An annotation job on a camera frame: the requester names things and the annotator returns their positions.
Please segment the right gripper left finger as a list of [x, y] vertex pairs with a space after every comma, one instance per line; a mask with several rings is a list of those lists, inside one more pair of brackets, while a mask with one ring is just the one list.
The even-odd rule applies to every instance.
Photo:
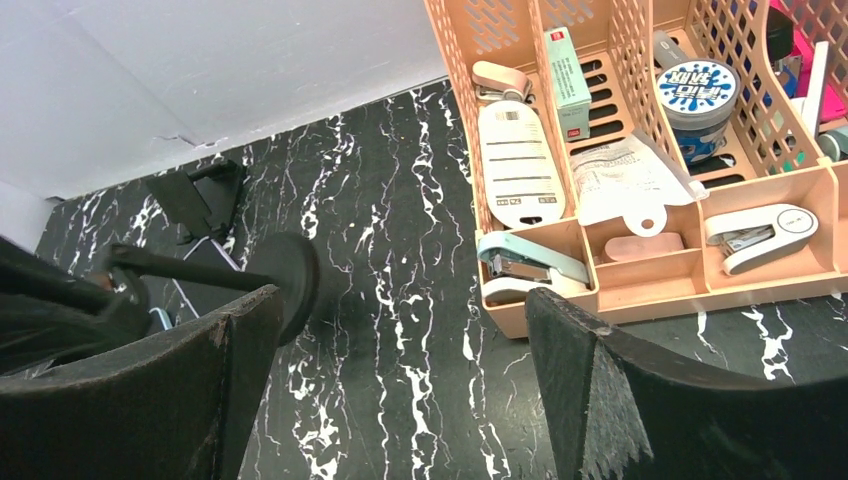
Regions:
[[1, 381], [5, 479], [234, 479], [283, 327], [274, 286], [199, 319]]

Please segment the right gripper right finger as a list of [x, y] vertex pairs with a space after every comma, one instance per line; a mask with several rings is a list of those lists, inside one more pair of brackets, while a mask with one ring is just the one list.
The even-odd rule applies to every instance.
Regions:
[[775, 383], [611, 325], [547, 288], [525, 302], [561, 479], [843, 479], [847, 380]]

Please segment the orange desk file organizer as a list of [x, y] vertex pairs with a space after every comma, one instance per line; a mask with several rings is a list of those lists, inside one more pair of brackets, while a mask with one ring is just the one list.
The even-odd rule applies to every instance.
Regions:
[[772, 71], [766, 1], [430, 1], [483, 308], [611, 323], [843, 292], [847, 168]]

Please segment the black round base phone stand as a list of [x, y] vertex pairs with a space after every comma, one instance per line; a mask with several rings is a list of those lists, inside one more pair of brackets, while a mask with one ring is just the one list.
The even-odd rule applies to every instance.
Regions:
[[126, 244], [111, 245], [105, 265], [108, 271], [125, 276], [129, 293], [115, 293], [71, 275], [2, 239], [2, 373], [17, 373], [49, 360], [70, 363], [143, 338], [152, 323], [143, 276], [242, 292], [273, 285], [284, 296], [279, 343], [286, 345], [312, 314], [321, 279], [315, 246], [294, 232], [278, 232], [258, 244], [246, 271], [157, 255]]

